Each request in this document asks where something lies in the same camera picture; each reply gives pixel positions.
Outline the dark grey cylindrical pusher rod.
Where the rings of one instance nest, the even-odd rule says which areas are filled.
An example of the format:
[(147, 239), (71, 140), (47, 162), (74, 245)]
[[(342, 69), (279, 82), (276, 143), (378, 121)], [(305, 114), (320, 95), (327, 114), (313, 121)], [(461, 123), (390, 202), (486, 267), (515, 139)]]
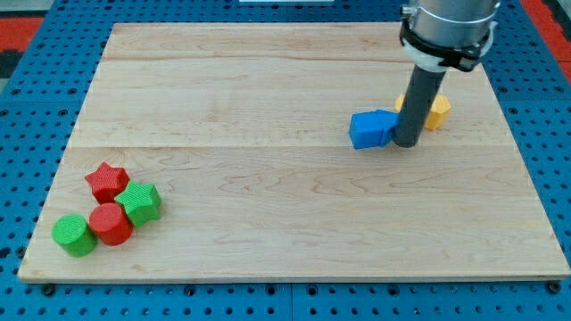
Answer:
[(414, 67), (393, 132), (398, 146), (411, 148), (417, 144), (444, 76), (444, 72)]

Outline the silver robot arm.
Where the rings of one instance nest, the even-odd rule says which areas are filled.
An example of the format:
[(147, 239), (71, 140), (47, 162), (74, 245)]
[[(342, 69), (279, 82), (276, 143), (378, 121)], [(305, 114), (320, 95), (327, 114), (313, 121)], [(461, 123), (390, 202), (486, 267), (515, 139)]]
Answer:
[(417, 144), (448, 69), (472, 71), (490, 50), (500, 0), (413, 0), (401, 7), (399, 39), (414, 61), (393, 132), (400, 147)]

